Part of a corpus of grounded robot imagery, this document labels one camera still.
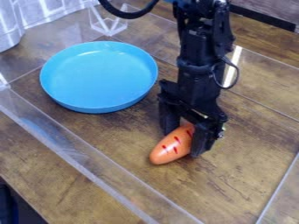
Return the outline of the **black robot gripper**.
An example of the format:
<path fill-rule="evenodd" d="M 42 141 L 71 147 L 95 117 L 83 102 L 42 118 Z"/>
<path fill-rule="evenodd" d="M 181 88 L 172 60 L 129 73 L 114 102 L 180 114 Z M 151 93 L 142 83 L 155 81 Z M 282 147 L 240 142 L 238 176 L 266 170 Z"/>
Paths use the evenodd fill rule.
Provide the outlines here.
<path fill-rule="evenodd" d="M 192 138 L 192 156 L 197 158 L 209 151 L 224 137 L 224 124 L 229 117 L 218 105 L 225 65 L 180 65 L 178 81 L 161 80 L 160 123 L 169 135 L 185 117 L 196 124 Z"/>

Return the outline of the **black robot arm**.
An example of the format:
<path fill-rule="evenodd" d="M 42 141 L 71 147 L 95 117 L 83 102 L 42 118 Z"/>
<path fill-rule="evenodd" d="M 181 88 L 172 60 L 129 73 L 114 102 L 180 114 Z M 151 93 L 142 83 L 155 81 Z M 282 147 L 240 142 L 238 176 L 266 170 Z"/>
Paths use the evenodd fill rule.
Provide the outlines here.
<path fill-rule="evenodd" d="M 192 155 L 209 151 L 229 120 L 218 105 L 226 66 L 233 62 L 236 37 L 230 29 L 229 0 L 173 0 L 181 39 L 178 81 L 161 80 L 161 126 L 172 133 L 186 119 L 194 125 Z"/>

